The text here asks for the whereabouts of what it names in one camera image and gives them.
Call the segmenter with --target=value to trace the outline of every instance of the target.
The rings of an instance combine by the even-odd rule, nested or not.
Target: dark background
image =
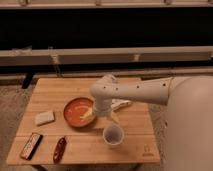
[[[196,45],[213,45],[213,8],[0,11],[0,50]]]

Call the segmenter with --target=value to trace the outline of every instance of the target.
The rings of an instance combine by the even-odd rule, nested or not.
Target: white object
[[[53,122],[54,120],[55,120],[54,113],[52,110],[50,110],[47,112],[37,114],[35,117],[35,124],[37,126],[40,126],[43,124]]]
[[[117,147],[123,142],[124,131],[119,125],[110,124],[104,128],[103,139],[110,148]]]
[[[117,84],[115,80],[114,76],[108,75],[92,85],[93,113],[108,116],[112,98],[167,105],[164,171],[213,170],[212,76],[173,77],[128,84]]]
[[[129,106],[132,102],[130,100],[122,100],[122,99],[112,99],[111,108],[113,111],[118,110],[120,108]]]

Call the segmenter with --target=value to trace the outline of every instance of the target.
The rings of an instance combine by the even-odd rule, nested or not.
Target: table leg
[[[142,166],[142,164],[137,163],[137,164],[135,164],[135,166],[132,168],[132,170],[137,171],[137,170],[139,170],[139,169],[141,168],[141,166]]]
[[[38,171],[47,171],[47,169],[45,169],[45,167],[43,167],[41,165],[31,165],[31,166]]]

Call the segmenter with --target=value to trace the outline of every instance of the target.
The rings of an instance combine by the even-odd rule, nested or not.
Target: wooden table
[[[144,163],[159,162],[159,152],[148,112],[147,104],[133,102],[129,107],[117,112],[125,131],[123,144],[117,149],[109,149],[102,139],[102,131],[107,120],[98,118],[88,128],[76,130],[68,126],[64,117],[65,105],[76,97],[89,97],[89,87],[94,78],[42,78],[34,89],[26,112],[14,138],[7,158],[9,165],[53,164],[53,151],[57,141],[66,135],[68,144],[61,164],[92,163]],[[122,78],[119,82],[138,81],[138,78]],[[37,127],[35,115],[53,110],[56,121]],[[36,153],[30,161],[19,154],[32,132],[44,135]]]

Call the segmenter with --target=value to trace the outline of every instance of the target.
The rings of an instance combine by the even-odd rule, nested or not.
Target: white sponge
[[[35,117],[35,124],[37,126],[44,125],[53,121],[55,121],[55,116],[52,110],[39,113]]]

